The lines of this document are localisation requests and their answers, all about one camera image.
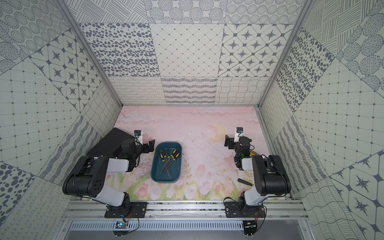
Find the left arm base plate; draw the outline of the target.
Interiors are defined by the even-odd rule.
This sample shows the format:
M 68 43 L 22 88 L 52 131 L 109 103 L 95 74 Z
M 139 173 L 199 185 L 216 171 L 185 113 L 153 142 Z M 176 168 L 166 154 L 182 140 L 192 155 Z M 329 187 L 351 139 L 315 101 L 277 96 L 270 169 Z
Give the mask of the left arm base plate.
M 122 204 L 119 207 L 107 205 L 107 210 L 105 212 L 104 217 L 106 219 L 128 217 L 138 217 L 139 219 L 144 218 L 147 210 L 147 205 L 147 202 L 130 202 L 127 205 Z

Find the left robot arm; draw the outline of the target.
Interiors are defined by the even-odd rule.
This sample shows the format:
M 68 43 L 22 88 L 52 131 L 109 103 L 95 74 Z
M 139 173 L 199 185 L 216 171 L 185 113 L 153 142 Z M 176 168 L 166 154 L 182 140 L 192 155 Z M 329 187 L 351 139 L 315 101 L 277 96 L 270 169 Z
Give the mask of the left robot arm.
M 155 150 L 155 140 L 142 143 L 140 136 L 125 137 L 119 155 L 82 156 L 63 183 L 65 195 L 89 198 L 129 213 L 132 209 L 129 194 L 106 185 L 107 174 L 131 172 L 140 163 L 140 156 Z

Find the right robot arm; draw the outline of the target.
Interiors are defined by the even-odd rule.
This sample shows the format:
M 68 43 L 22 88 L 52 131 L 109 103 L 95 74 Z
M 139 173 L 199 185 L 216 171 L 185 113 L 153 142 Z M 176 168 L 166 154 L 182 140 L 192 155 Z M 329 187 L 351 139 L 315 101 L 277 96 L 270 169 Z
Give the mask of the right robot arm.
M 251 171 L 254 183 L 241 194 L 241 207 L 258 207 L 272 197 L 284 197 L 291 192 L 291 182 L 278 155 L 251 153 L 251 139 L 237 133 L 234 138 L 225 136 L 224 145 L 235 151 L 234 162 L 241 171 Z

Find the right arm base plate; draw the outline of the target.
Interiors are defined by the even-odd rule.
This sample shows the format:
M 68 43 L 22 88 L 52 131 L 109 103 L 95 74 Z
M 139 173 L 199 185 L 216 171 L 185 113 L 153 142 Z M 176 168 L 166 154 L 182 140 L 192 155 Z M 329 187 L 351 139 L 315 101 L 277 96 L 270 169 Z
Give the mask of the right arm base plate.
M 248 206 L 244 203 L 228 201 L 224 202 L 227 218 L 255 218 L 266 216 L 266 208 L 262 206 Z

